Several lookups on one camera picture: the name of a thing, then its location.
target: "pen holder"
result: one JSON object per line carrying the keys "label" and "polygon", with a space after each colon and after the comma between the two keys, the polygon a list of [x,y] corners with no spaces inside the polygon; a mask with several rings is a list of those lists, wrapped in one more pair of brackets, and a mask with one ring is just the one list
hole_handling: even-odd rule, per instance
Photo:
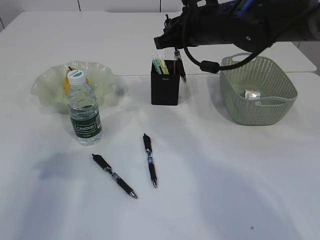
{"label": "pen holder", "polygon": [[155,66],[151,67],[151,104],[152,105],[178,105],[180,73],[174,61],[165,60],[169,75],[158,74]]}

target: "bottle cap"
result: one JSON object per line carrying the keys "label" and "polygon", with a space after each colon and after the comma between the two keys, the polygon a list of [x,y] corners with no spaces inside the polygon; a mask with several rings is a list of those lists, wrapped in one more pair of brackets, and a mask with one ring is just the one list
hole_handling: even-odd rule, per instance
{"label": "bottle cap", "polygon": [[70,85],[82,85],[86,83],[86,75],[84,71],[72,70],[67,74]]}

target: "pen tip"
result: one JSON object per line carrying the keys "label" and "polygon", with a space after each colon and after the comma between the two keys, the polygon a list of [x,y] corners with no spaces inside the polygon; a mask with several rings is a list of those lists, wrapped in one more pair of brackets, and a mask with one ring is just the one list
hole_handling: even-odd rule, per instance
{"label": "pen tip", "polygon": [[130,197],[133,199],[138,199],[138,195],[134,191],[130,192]]}
{"label": "pen tip", "polygon": [[153,180],[152,183],[153,183],[154,188],[156,189],[157,188],[157,180]]}

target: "woven basket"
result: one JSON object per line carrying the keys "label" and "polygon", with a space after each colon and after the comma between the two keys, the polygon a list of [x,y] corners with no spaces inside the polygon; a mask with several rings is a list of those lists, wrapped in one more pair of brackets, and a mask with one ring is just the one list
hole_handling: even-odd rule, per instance
{"label": "woven basket", "polygon": [[[240,53],[226,57],[222,66],[237,63]],[[271,59],[257,56],[246,65],[221,71],[220,89],[223,102],[232,119],[241,125],[264,126],[280,121],[298,97],[285,72]],[[246,99],[245,90],[259,90],[260,99]]]}

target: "pear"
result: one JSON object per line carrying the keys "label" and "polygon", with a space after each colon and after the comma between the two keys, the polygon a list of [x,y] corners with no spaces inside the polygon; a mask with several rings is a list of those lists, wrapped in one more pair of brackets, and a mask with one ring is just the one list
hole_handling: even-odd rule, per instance
{"label": "pear", "polygon": [[[69,89],[70,89],[70,83],[68,81],[68,73],[70,73],[71,71],[73,70],[77,70],[75,68],[71,68],[70,66],[68,67],[68,70],[66,71],[66,75],[65,75],[65,78],[64,78],[64,81],[63,81],[63,90],[64,90],[64,94],[65,95],[68,95],[69,93]],[[85,78],[86,79],[86,84],[90,85],[90,82],[88,80],[88,78]]]}

